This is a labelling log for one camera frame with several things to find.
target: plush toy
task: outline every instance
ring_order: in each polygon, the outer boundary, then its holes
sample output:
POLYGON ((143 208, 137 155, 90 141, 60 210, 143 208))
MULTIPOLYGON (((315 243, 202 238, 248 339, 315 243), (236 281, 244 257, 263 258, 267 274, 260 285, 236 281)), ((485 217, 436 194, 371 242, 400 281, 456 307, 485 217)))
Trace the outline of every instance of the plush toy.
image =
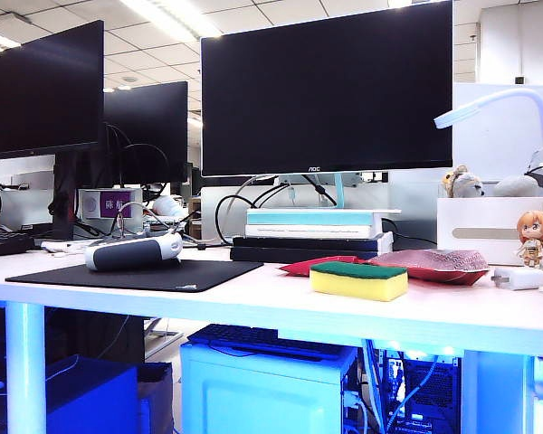
POLYGON ((466 165, 459 165, 443 178, 444 188, 449 197, 480 197, 484 195, 482 182, 469 172, 466 165))
POLYGON ((539 185, 531 176, 507 176, 495 185, 493 193, 498 197, 534 197, 539 196, 539 185))

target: black mouse pad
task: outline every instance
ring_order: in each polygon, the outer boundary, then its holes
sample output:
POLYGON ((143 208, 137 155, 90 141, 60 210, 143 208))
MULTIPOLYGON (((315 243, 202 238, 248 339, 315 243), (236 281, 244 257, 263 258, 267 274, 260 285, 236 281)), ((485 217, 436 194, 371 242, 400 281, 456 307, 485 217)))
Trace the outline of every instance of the black mouse pad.
POLYGON ((52 269, 7 278, 8 282, 73 285, 77 287, 201 292, 257 269, 261 262, 224 260, 166 260, 151 268, 90 271, 86 265, 52 269))

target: desk lamp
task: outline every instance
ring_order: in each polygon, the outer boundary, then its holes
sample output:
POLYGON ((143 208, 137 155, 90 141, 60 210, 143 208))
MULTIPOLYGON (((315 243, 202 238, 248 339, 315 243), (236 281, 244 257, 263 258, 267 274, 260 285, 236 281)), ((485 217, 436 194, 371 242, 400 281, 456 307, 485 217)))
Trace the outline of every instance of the desk lamp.
POLYGON ((457 122, 462 121, 463 119, 470 118, 476 115, 477 113, 479 113, 479 111, 481 111, 481 108, 492 103, 493 101, 498 101, 500 99, 510 97, 528 97, 533 99, 535 104, 537 104, 539 121, 541 124, 541 136, 543 136, 543 98, 541 98, 541 96, 536 91, 524 88, 503 90, 501 92, 491 93, 490 95, 476 99, 469 104, 465 104, 451 111, 447 111, 438 118, 434 118, 434 123, 439 129, 450 127, 451 125, 454 125, 457 122))

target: monitor screen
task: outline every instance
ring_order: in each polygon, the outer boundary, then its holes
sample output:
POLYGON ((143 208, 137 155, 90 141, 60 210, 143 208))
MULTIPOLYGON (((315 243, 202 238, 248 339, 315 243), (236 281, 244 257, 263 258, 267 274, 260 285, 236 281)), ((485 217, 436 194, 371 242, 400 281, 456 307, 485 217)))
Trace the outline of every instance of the monitor screen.
POLYGON ((452 6, 203 39, 203 175, 451 166, 452 6))
POLYGON ((0 52, 0 158, 97 145, 103 22, 0 52))
POLYGON ((105 93, 104 120, 123 184, 187 179, 186 81, 105 93))

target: yellow sponge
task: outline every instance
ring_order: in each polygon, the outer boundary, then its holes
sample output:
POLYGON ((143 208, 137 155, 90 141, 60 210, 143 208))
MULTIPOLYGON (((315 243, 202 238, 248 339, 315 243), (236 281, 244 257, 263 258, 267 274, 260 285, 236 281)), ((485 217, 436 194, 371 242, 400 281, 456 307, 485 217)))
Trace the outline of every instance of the yellow sponge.
POLYGON ((408 290, 408 274, 404 268, 346 262, 311 266, 310 282, 314 291, 378 301, 393 300, 408 290))

